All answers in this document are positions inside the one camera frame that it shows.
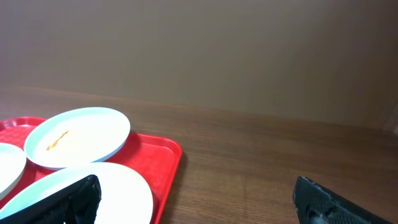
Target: plastic tray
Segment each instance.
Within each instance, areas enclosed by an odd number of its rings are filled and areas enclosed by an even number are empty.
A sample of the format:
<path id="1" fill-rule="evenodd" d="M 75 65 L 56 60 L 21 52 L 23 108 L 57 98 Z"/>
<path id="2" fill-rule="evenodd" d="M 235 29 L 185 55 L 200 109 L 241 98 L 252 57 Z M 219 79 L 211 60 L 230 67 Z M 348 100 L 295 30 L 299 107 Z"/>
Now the plastic tray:
<path id="1" fill-rule="evenodd" d="M 29 133 L 44 121 L 33 117 L 0 121 L 0 142 L 22 149 Z M 159 223 L 181 155 L 181 147 L 171 139 L 131 132 L 120 151 L 107 160 L 128 166 L 145 178 L 154 196 L 152 224 Z M 31 183 L 53 172 L 28 160 L 19 183 L 0 200 L 0 209 Z"/>

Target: wooden table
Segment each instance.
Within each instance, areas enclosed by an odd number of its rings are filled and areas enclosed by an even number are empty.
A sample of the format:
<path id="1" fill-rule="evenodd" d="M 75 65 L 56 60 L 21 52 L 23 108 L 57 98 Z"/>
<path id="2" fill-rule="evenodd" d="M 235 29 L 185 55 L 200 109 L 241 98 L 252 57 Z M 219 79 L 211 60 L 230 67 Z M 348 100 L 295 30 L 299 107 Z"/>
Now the wooden table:
<path id="1" fill-rule="evenodd" d="M 0 119 L 117 109 L 184 155 L 162 223 L 298 223 L 297 176 L 398 223 L 398 140 L 377 131 L 21 86 L 0 88 Z"/>

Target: plate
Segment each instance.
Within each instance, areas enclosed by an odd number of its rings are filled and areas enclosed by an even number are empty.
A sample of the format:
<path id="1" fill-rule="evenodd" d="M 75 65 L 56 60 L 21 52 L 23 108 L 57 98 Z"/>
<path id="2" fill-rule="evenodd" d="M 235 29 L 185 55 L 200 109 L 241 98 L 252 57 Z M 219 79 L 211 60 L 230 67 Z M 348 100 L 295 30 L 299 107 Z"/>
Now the plate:
<path id="1" fill-rule="evenodd" d="M 26 157 L 21 148 L 0 143 L 0 200 L 18 184 L 25 164 Z"/>
<path id="2" fill-rule="evenodd" d="M 102 192 L 96 224 L 150 222 L 153 198 L 147 182 L 136 171 L 110 162 L 69 167 L 38 180 L 0 210 L 0 219 L 27 208 L 90 174 L 98 177 Z"/>
<path id="3" fill-rule="evenodd" d="M 119 151 L 130 133 L 128 118 L 110 108 L 81 108 L 56 115 L 37 126 L 24 150 L 47 169 L 101 162 Z"/>

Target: beige wall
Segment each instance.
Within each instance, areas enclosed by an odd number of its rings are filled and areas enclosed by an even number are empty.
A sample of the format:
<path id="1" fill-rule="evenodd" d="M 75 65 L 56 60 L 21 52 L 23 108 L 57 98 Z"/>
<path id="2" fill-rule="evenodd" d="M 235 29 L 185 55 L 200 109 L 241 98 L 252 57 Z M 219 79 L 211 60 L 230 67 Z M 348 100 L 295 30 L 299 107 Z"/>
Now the beige wall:
<path id="1" fill-rule="evenodd" d="M 1 83 L 381 128 L 398 96 L 393 4 L 1 1 Z"/>

